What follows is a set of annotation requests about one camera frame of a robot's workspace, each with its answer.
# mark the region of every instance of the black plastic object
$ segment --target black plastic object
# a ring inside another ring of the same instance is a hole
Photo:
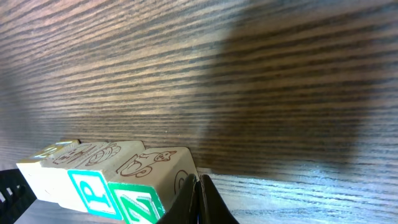
[[[223,199],[208,175],[200,177],[199,223],[201,224],[238,224],[229,212]]]
[[[229,212],[208,175],[184,181],[172,208],[157,224],[239,224]]]
[[[195,174],[188,175],[178,192],[172,208],[157,222],[158,224],[197,224],[198,192]]]
[[[14,223],[36,196],[19,169],[0,171],[0,223]]]

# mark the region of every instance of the animal drawing on block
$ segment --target animal drawing on block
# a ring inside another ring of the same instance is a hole
[[[157,162],[167,162],[176,151],[153,152],[149,154],[135,154],[127,162],[116,170],[116,173],[123,177],[136,176],[144,177],[152,171],[151,165]]]
[[[111,143],[110,145],[106,146],[104,149],[98,151],[94,154],[90,160],[86,163],[86,166],[93,166],[95,164],[99,164],[107,159],[112,158],[118,152],[120,152],[122,147],[118,146],[115,142]]]

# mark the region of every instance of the green border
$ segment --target green border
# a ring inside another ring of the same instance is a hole
[[[119,210],[122,213],[124,221],[126,223],[128,223],[129,218],[127,217],[127,214],[124,213],[123,206],[121,205],[121,202],[119,201],[119,198],[115,193],[115,190],[128,190],[128,191],[133,191],[133,192],[149,193],[150,197],[152,198],[152,201],[155,204],[155,208],[156,208],[157,212],[159,213],[160,218],[162,218],[162,216],[165,213],[162,202],[160,202],[160,198],[157,195],[157,193],[153,187],[146,186],[146,185],[138,185],[138,184],[119,183],[119,182],[108,182],[108,187],[109,187],[111,194],[113,196],[113,199],[116,201],[116,204],[118,205]]]

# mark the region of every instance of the wooden block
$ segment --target wooden block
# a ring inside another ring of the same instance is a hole
[[[126,158],[145,150],[141,141],[111,142],[88,160],[68,171],[70,180],[89,213],[122,220],[116,202],[108,189],[108,181]]]
[[[108,187],[126,223],[156,223],[188,174],[198,173],[186,147],[147,149],[118,167]]]
[[[106,147],[108,142],[82,143],[67,151],[61,151],[47,158],[43,163],[42,173],[52,179],[48,189],[61,207],[87,212],[68,176],[68,169],[84,164],[96,152]]]
[[[49,179],[49,176],[42,175],[43,161],[57,152],[67,151],[77,145],[79,145],[78,140],[59,141],[51,146],[47,146],[45,149],[29,156],[28,158],[17,162],[19,170],[22,175],[24,175],[37,199],[47,202],[57,202],[56,199],[49,194],[49,188],[51,187],[52,181]]]

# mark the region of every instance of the wood grain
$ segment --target wood grain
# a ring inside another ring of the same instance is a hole
[[[397,1],[3,0],[0,21],[2,164],[187,146],[241,223],[396,223]],[[51,206],[24,217],[77,221]]]

